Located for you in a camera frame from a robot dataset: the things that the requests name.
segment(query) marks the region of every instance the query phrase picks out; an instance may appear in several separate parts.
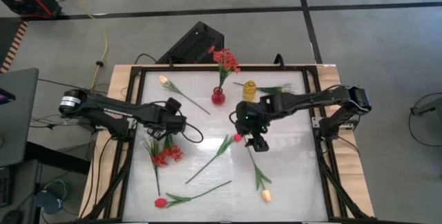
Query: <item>black box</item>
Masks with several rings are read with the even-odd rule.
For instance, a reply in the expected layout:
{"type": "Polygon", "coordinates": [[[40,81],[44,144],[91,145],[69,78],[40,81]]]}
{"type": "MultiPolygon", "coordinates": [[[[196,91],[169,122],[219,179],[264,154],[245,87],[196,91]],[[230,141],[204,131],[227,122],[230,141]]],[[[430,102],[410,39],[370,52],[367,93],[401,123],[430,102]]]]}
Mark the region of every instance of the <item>black box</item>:
{"type": "Polygon", "coordinates": [[[157,64],[212,64],[215,63],[213,55],[209,54],[212,46],[215,46],[215,50],[222,50],[224,35],[199,21],[157,64]]]}

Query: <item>concrete floor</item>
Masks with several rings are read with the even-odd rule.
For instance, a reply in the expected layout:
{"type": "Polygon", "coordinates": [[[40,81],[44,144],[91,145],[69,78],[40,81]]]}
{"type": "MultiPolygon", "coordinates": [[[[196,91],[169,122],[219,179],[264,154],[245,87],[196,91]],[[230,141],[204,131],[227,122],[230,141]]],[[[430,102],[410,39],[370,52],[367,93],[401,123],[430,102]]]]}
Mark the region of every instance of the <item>concrete floor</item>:
{"type": "MultiPolygon", "coordinates": [[[[307,0],[309,6],[373,3],[416,3],[440,0],[307,0]]],[[[84,0],[93,13],[300,6],[300,0],[84,0]]],[[[61,3],[65,14],[82,14],[76,0],[61,3]]],[[[375,215],[380,219],[440,223],[442,212],[442,149],[424,147],[407,130],[409,108],[423,95],[442,91],[442,8],[336,10],[310,12],[323,62],[337,64],[344,84],[369,91],[373,111],[362,118],[355,135],[361,151],[375,215]]],[[[0,17],[14,16],[0,6],[0,17]]],[[[302,12],[267,12],[181,17],[32,21],[12,70],[37,67],[40,77],[89,87],[106,30],[109,53],[98,83],[108,83],[113,65],[131,64],[140,53],[161,57],[191,26],[203,21],[225,35],[226,47],[242,63],[272,62],[281,53],[286,63],[314,63],[302,12]]],[[[151,60],[142,63],[150,64],[151,60]]],[[[34,116],[57,112],[68,88],[39,82],[34,116]]],[[[413,121],[416,135],[442,144],[437,118],[413,121]]],[[[88,142],[78,127],[54,131],[36,129],[30,141],[53,149],[88,142]]],[[[46,170],[44,178],[59,173],[46,170]]],[[[78,185],[66,209],[79,208],[85,178],[71,176],[78,185]]],[[[50,223],[72,216],[47,216],[50,223]]]]}

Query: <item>glass vase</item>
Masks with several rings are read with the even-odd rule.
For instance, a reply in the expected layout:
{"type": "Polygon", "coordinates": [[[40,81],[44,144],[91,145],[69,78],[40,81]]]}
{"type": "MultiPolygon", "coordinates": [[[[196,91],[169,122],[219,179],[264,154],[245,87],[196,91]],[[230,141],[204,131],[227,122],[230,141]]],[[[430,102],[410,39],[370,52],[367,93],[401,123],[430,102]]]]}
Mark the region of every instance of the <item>glass vase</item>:
{"type": "Polygon", "coordinates": [[[217,106],[222,105],[224,101],[226,100],[226,96],[222,92],[222,88],[219,86],[215,87],[213,89],[213,95],[212,95],[212,103],[214,103],[217,106]]]}

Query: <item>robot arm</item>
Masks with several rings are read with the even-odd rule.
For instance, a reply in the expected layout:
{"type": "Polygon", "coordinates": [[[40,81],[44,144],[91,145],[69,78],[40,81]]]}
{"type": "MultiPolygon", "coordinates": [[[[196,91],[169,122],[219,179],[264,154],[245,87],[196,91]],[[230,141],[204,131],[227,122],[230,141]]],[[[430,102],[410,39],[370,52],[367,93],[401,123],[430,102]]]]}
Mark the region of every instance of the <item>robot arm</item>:
{"type": "Polygon", "coordinates": [[[64,93],[59,111],[65,118],[83,117],[91,124],[106,127],[110,134],[117,139],[130,138],[131,128],[127,118],[133,118],[148,129],[148,134],[160,140],[168,134],[183,132],[186,128],[186,117],[176,115],[181,104],[169,98],[165,106],[151,102],[136,105],[114,100],[97,93],[83,90],[70,90],[64,93]],[[123,115],[114,118],[107,113],[123,115]]]}
{"type": "Polygon", "coordinates": [[[365,115],[372,110],[367,92],[356,86],[332,86],[318,93],[304,95],[278,93],[261,97],[259,103],[240,102],[236,106],[235,128],[242,136],[253,136],[247,145],[252,145],[255,151],[268,151],[269,145],[261,133],[267,132],[272,120],[285,118],[297,110],[334,104],[342,107],[319,123],[321,135],[327,138],[336,137],[339,126],[353,115],[365,115]]]}

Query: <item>wooden board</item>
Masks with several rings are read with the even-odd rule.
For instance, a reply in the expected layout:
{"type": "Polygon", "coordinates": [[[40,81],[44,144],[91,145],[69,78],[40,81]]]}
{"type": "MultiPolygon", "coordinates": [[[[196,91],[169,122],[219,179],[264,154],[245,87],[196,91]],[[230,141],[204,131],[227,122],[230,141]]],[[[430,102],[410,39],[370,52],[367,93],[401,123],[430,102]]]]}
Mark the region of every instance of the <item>wooden board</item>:
{"type": "MultiPolygon", "coordinates": [[[[297,66],[315,66],[311,64],[294,64],[297,66]]],[[[129,75],[131,72],[131,68],[134,65],[116,65],[114,67],[112,79],[110,81],[108,97],[124,101],[128,82],[129,75]]],[[[167,67],[169,65],[136,65],[136,66],[156,66],[156,67],[167,67]]],[[[180,66],[217,66],[216,64],[207,65],[207,64],[189,64],[189,65],[180,65],[180,66]]],[[[276,64],[242,64],[241,66],[278,66],[276,64]]],[[[335,84],[340,84],[338,70],[335,65],[317,65],[318,68],[318,76],[320,80],[321,88],[327,88],[328,86],[332,86],[335,84]]],[[[137,92],[137,80],[135,81],[136,88],[133,90],[132,102],[135,101],[136,92],[137,92]]],[[[326,107],[327,116],[338,109],[339,106],[328,106],[326,107]]],[[[354,139],[354,135],[352,131],[340,131],[340,136],[350,141],[354,145],[356,145],[356,141],[354,139]]],[[[92,194],[90,195],[89,203],[88,202],[90,187],[92,184],[92,169],[89,171],[88,180],[86,182],[86,187],[84,190],[83,201],[81,202],[81,211],[86,207],[83,216],[87,215],[95,202],[95,192],[98,190],[97,201],[102,197],[103,193],[107,190],[109,180],[111,177],[111,171],[113,166],[113,160],[115,156],[116,142],[110,141],[106,146],[106,150],[102,156],[102,165],[100,169],[99,175],[99,185],[97,187],[97,179],[98,179],[98,164],[99,157],[103,151],[103,148],[109,139],[109,133],[107,131],[101,131],[97,137],[97,144],[95,146],[95,159],[93,166],[93,188],[92,194]]],[[[352,197],[354,202],[360,207],[362,211],[366,214],[373,216],[373,209],[371,200],[369,198],[367,185],[365,184],[365,177],[362,170],[361,161],[358,157],[357,152],[353,147],[349,146],[345,142],[341,140],[334,141],[334,150],[336,154],[336,161],[338,163],[338,170],[340,174],[340,181],[347,193],[352,197]]],[[[334,207],[335,216],[338,216],[338,203],[336,200],[336,193],[334,193],[333,187],[330,185],[331,194],[332,194],[332,204],[334,207]]],[[[113,197],[113,204],[110,216],[117,216],[117,206],[121,193],[121,187],[117,188],[113,197]]]]}

